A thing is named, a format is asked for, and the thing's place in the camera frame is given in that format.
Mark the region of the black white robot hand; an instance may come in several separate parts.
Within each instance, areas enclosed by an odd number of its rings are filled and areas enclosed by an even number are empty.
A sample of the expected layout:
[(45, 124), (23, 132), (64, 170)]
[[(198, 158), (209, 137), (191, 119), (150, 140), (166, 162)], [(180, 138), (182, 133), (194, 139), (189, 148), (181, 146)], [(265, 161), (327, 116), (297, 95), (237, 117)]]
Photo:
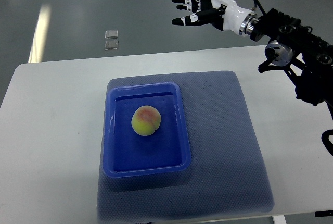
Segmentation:
[(221, 31), (233, 31), (236, 35), (250, 35), (258, 23), (257, 14), (239, 7), (235, 0), (172, 0), (178, 10), (190, 15), (175, 18), (176, 26), (202, 26), (211, 24)]

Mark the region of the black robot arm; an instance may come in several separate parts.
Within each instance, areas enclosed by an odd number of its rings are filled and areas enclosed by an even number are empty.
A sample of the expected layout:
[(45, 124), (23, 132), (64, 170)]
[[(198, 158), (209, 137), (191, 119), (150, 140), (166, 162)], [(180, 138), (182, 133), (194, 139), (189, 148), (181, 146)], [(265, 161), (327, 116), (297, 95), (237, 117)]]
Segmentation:
[(302, 26), (300, 19), (274, 8), (266, 12), (259, 0), (253, 1), (262, 16), (250, 19), (246, 34), (255, 42), (265, 35), (270, 38), (258, 71), (284, 71), (297, 99), (313, 106), (325, 102), (332, 111), (332, 45), (315, 36), (312, 27)]

